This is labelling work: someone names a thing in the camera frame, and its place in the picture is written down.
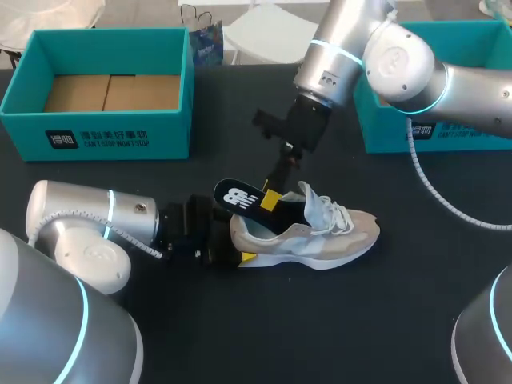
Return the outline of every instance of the sneaker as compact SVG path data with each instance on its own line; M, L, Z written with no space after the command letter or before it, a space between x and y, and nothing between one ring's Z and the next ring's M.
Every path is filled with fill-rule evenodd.
M233 215L231 239L235 248L257 255L240 266L300 262L316 270L328 270L355 260L375 244L380 234L375 216L347 210L327 196L317 196L305 182L298 186L303 194L289 192L279 203L287 206L288 213L291 206L301 210L304 222L295 222L282 233L270 230L265 221Z
M503 17L505 22L512 24L512 2L510 0L480 0L480 12L492 18Z

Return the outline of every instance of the white cable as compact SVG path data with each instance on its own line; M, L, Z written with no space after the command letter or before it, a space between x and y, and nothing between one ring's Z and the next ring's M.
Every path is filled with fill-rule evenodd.
M452 206L443 196L439 194L435 190L435 188L432 187L432 184L428 181L425 174L423 173L423 170L421 166L419 165L418 156L416 155L416 148L414 147L414 139L413 139L413 128L412 128L412 121L410 118L407 119L407 141L409 142L409 150L410 150L410 156L413 159L414 168L416 169L416 172L418 172L419 178L422 180L423 184L425 184L426 188L429 190L429 192L432 193L432 195L440 201L441 204L443 204L452 214L456 214L459 216L462 220L465 220L473 225L480 226L482 228L486 228L488 230L512 230L512 225L499 225L499 224L490 224L488 222L482 222L480 220L477 220L476 218L472 218L471 216L468 216L467 214L461 212L454 206Z
M91 220L93 222L99 222L100 224L104 225L107 228L110 228L111 231L115 232L125 240L127 240L130 244L136 246L143 252L146 252L147 254L153 256L154 258L162 258L162 252L158 252L157 250L154 250L153 248L148 247L143 242L140 242L133 236L127 234L125 231L120 230L119 228L112 225L112 222L109 222L108 220L105 220L104 218L100 218L99 216L90 214L88 212L85 212L83 210L60 210L59 212L55 212L52 214L49 214L46 216L43 220L39 222L39 224L35 227L32 234L29 236L29 246L34 247L36 241L39 238L39 233L41 232L42 228L52 222L53 220L57 220L60 218L85 218L88 220Z

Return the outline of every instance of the black insole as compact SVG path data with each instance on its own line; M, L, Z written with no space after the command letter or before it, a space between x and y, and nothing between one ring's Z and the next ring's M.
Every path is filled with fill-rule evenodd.
M295 223L309 225L304 218L304 202L279 200L272 212L261 207L265 192L240 180L225 178L217 183L215 201L225 210L254 220L275 234Z

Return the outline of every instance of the shoelace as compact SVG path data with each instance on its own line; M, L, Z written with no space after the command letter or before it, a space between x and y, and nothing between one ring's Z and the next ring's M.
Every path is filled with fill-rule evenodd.
M311 232L313 235L318 234L348 234L354 228L354 223L350 217L348 211L344 206L340 206L336 202L332 202L328 196L320 196L320 200L323 202L324 213L330 216L329 226L324 230L316 230Z

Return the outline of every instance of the white chair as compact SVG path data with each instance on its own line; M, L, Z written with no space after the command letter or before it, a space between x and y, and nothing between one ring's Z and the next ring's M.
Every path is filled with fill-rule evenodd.
M264 3L251 7L247 13L224 29L224 39L237 51L257 60L273 64L300 62L306 54L318 24Z

